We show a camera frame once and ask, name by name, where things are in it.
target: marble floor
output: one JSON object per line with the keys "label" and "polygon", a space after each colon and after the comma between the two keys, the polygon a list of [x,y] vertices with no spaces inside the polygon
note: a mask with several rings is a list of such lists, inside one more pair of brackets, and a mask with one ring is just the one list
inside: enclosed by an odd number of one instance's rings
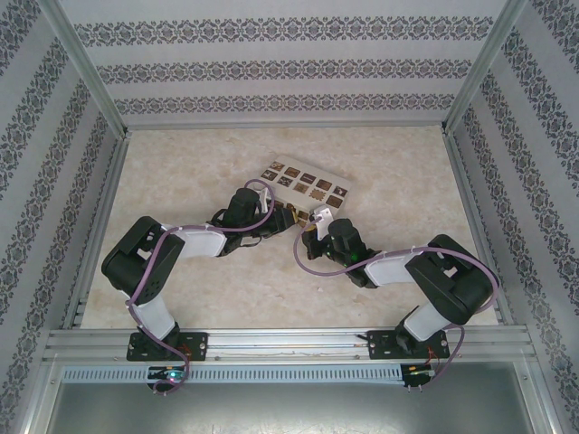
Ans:
{"label": "marble floor", "polygon": [[[142,215],[168,224],[201,223],[276,155],[351,180],[340,216],[376,250],[423,245],[447,233],[474,243],[438,127],[351,127],[140,131],[133,134],[102,244],[100,262]],[[318,278],[295,263],[293,227],[226,258],[176,263],[163,298],[181,327],[395,326],[426,298],[414,284],[379,289],[347,277]],[[305,249],[300,246],[305,260]],[[337,265],[317,259],[320,271]],[[125,298],[97,269],[82,328],[133,328]],[[492,309],[471,325],[497,323]]]}

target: damask pattern wall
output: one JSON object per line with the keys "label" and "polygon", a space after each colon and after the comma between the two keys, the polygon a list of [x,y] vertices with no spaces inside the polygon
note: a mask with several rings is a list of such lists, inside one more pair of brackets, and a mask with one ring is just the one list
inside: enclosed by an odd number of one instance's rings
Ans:
{"label": "damask pattern wall", "polygon": [[118,145],[38,4],[0,0],[0,433],[59,328]]}
{"label": "damask pattern wall", "polygon": [[129,126],[444,120],[505,0],[62,0]]}
{"label": "damask pattern wall", "polygon": [[579,13],[533,0],[455,131],[509,308],[579,431]]}

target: purple cable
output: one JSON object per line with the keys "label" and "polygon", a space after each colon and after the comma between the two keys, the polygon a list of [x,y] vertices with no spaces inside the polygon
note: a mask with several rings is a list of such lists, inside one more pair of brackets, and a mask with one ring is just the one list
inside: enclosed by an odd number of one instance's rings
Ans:
{"label": "purple cable", "polygon": [[135,289],[133,296],[126,302],[128,312],[133,317],[133,319],[137,322],[137,327],[139,327],[143,331],[143,333],[145,335],[147,335],[153,342],[155,342],[156,344],[167,349],[171,353],[178,355],[179,357],[181,357],[183,359],[183,362],[185,363],[185,375],[183,376],[183,378],[181,379],[180,382],[173,383],[173,382],[170,382],[168,380],[159,380],[158,382],[156,382],[153,385],[153,393],[160,393],[157,391],[157,386],[159,384],[170,384],[170,385],[174,386],[172,389],[170,389],[166,392],[163,392],[162,394],[164,396],[167,396],[168,393],[176,392],[185,383],[187,378],[189,378],[189,369],[190,369],[189,359],[187,358],[187,356],[184,355],[183,353],[181,353],[179,350],[173,348],[172,346],[165,344],[162,340],[158,339],[155,335],[153,335],[146,327],[143,326],[141,321],[138,319],[137,313],[135,312],[135,302],[137,301],[138,296],[140,295],[140,293],[143,291],[143,288],[147,284],[148,277],[151,274],[151,270],[153,269],[153,265],[155,265],[155,261],[157,260],[157,256],[159,255],[159,251],[161,250],[161,245],[163,244],[163,241],[165,241],[166,237],[168,237],[171,233],[176,232],[176,231],[181,231],[181,230],[198,229],[201,231],[214,231],[214,232],[245,232],[245,231],[251,231],[251,230],[263,225],[270,218],[271,214],[273,213],[273,201],[274,201],[273,189],[268,184],[263,182],[261,179],[250,179],[247,183],[245,183],[244,187],[247,188],[247,186],[251,183],[259,183],[259,184],[265,185],[265,188],[267,188],[268,192],[270,193],[271,206],[269,207],[270,209],[265,214],[265,217],[263,217],[257,223],[254,223],[251,226],[248,226],[246,228],[216,228],[214,226],[208,227],[205,225],[187,224],[184,226],[176,226],[174,228],[167,229],[165,232],[163,232],[163,234],[161,235],[161,237],[157,241],[157,245],[155,246],[155,249],[153,250],[153,253],[151,253],[151,256],[148,260],[147,268],[145,269],[145,272],[143,273],[143,277],[141,278],[140,282],[138,282],[137,289]]}
{"label": "purple cable", "polygon": [[[469,262],[470,264],[474,265],[475,267],[479,268],[483,273],[485,273],[485,276],[487,276],[490,280],[490,284],[492,285],[492,296],[490,297],[489,301],[487,301],[487,303],[485,303],[483,306],[481,306],[476,312],[475,314],[478,314],[484,310],[487,310],[489,307],[491,307],[495,301],[497,300],[498,297],[498,281],[497,278],[495,278],[495,276],[492,274],[492,272],[490,271],[490,269],[484,265],[482,262],[480,262],[477,259],[474,259],[468,255],[465,255],[463,253],[454,251],[454,250],[448,250],[448,249],[441,249],[438,247],[415,247],[412,249],[405,249],[405,250],[395,250],[395,251],[389,251],[386,253],[382,253],[379,255],[374,256],[373,258],[370,259],[366,259],[363,260],[361,262],[358,262],[357,264],[354,264],[350,267],[347,267],[345,269],[340,269],[338,271],[333,271],[330,273],[322,273],[319,271],[315,271],[314,269],[309,269],[308,267],[306,267],[303,262],[301,262],[301,260],[299,259],[298,256],[298,243],[299,240],[301,240],[301,235],[307,231],[309,228],[311,228],[314,224],[316,224],[317,222],[319,222],[321,219],[317,218],[316,220],[314,220],[313,222],[308,223],[306,226],[303,227],[303,229],[299,232],[298,236],[296,237],[296,240],[294,240],[293,243],[293,256],[296,260],[296,262],[298,263],[299,267],[301,269],[303,269],[304,271],[307,271],[309,274],[313,274],[314,276],[320,276],[322,278],[331,278],[334,276],[339,276],[341,274],[347,273],[348,271],[351,271],[352,269],[357,269],[359,267],[363,267],[364,265],[367,264],[371,264],[372,262],[376,262],[380,259],[384,259],[384,258],[392,258],[393,256],[402,256],[402,255],[408,255],[409,253],[422,253],[425,251],[431,251],[431,252],[435,252],[435,253],[442,253],[445,255],[451,255],[454,256],[455,258],[459,258],[459,259],[463,259],[466,260],[467,262]],[[465,330],[464,327],[462,325],[449,325],[448,327],[445,327],[445,330],[449,330],[452,328],[459,328],[460,329],[460,339],[459,342],[457,343],[456,347],[454,348],[454,351],[452,351],[451,356],[449,357],[449,359],[447,360],[447,362],[444,364],[444,366],[441,368],[441,370],[436,373],[436,376],[434,378],[437,378],[439,376],[442,376],[443,373],[446,372],[448,366],[451,364],[452,360],[454,359],[454,357],[456,356],[456,354],[458,353],[460,346],[462,345],[462,342],[464,341],[464,334],[465,334]]]}

